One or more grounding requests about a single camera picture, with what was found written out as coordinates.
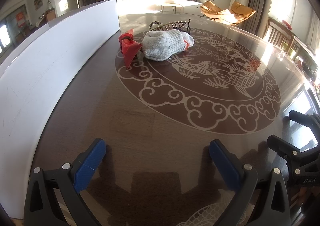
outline orange armchair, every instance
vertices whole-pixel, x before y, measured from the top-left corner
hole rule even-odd
[[[200,6],[201,12],[210,19],[228,25],[235,25],[250,18],[256,11],[241,3],[234,2],[230,10],[222,10],[211,1]]]

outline window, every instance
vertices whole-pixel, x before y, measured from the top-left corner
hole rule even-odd
[[[10,42],[11,42],[6,25],[3,25],[3,26],[0,28],[0,40],[1,40],[1,43],[2,43],[2,45],[3,45],[4,47],[6,47],[7,45],[9,45]]]

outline chair backrest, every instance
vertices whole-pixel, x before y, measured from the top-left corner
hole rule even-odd
[[[234,2],[231,6],[230,12],[237,15],[242,15],[243,20],[250,18],[256,11],[250,7],[244,6],[239,2]]]
[[[222,9],[220,9],[212,1],[205,2],[203,5],[200,6],[200,9],[204,14],[205,13],[215,14],[222,11]]]

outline round table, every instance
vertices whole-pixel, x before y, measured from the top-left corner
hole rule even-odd
[[[258,172],[278,167],[285,177],[285,161],[268,149],[268,136],[302,150],[317,144],[309,128],[286,115],[316,112],[318,101],[300,70],[270,43],[192,15],[119,21],[122,33],[134,28],[141,40],[152,21],[189,18],[193,47],[162,62],[139,53],[128,71],[116,33],[70,83],[42,133],[32,171],[72,162],[95,138],[107,143],[81,192],[102,225],[212,225],[234,194],[210,159],[213,139]]]

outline red decoration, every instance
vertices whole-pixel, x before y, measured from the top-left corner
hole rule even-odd
[[[289,30],[292,30],[292,27],[289,23],[287,23],[285,20],[282,20],[282,22],[287,26]]]
[[[18,27],[21,28],[26,22],[24,20],[23,12],[20,12],[16,15]]]
[[[133,40],[133,29],[119,37],[120,49],[123,54],[125,67],[128,69],[133,58],[141,48],[141,44]]]

